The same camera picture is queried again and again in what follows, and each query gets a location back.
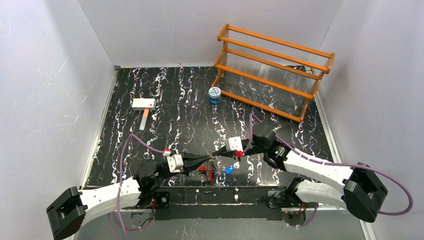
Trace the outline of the silver key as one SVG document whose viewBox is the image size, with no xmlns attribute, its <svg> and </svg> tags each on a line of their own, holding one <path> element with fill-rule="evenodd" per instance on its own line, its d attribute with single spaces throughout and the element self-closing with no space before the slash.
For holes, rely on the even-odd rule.
<svg viewBox="0 0 424 240">
<path fill-rule="evenodd" d="M 239 169 L 240 168 L 240 163 L 237 161 L 237 162 L 235 162 L 234 164 L 233 164 L 233 167 L 235 168 L 235 169 Z"/>
</svg>

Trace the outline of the blue key tag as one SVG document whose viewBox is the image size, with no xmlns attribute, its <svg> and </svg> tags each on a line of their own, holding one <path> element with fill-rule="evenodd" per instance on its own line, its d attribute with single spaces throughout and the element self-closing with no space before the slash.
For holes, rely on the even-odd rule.
<svg viewBox="0 0 424 240">
<path fill-rule="evenodd" d="M 224 173 L 225 175 L 230 175 L 235 169 L 236 168 L 233 165 L 230 165 L 225 169 Z"/>
</svg>

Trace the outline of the metal key organizer red handle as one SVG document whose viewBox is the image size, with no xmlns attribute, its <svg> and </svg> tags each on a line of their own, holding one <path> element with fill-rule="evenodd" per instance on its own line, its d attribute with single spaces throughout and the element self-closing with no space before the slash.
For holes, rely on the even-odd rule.
<svg viewBox="0 0 424 240">
<path fill-rule="evenodd" d="M 205 165 L 201 166 L 198 169 L 198 173 L 205 175 L 207 182 L 209 184 L 213 184 L 217 173 L 215 159 L 211 158 Z"/>
</svg>

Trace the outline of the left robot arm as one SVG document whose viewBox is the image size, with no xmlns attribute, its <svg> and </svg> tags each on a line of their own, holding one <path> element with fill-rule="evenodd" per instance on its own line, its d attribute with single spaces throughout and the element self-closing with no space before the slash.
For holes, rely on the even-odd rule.
<svg viewBox="0 0 424 240">
<path fill-rule="evenodd" d="M 162 179 L 188 175 L 211 157 L 173 151 L 161 162 L 142 161 L 136 174 L 121 183 L 89 190 L 79 190 L 76 186 L 66 189 L 46 208 L 53 238 L 64 240 L 100 216 L 140 205 L 152 197 Z"/>
</svg>

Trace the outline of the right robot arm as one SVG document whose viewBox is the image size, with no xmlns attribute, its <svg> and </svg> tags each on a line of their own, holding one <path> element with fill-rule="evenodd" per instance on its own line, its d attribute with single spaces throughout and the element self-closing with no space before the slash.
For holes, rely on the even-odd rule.
<svg viewBox="0 0 424 240">
<path fill-rule="evenodd" d="M 212 153 L 220 157 L 242 157 L 262 154 L 271 167 L 299 174 L 281 193 L 273 193 L 273 204 L 295 205 L 322 203 L 348 210 L 356 218 L 375 222 L 388 190 L 364 163 L 339 166 L 308 155 L 277 137 L 254 135 L 242 140 L 233 137 Z"/>
</svg>

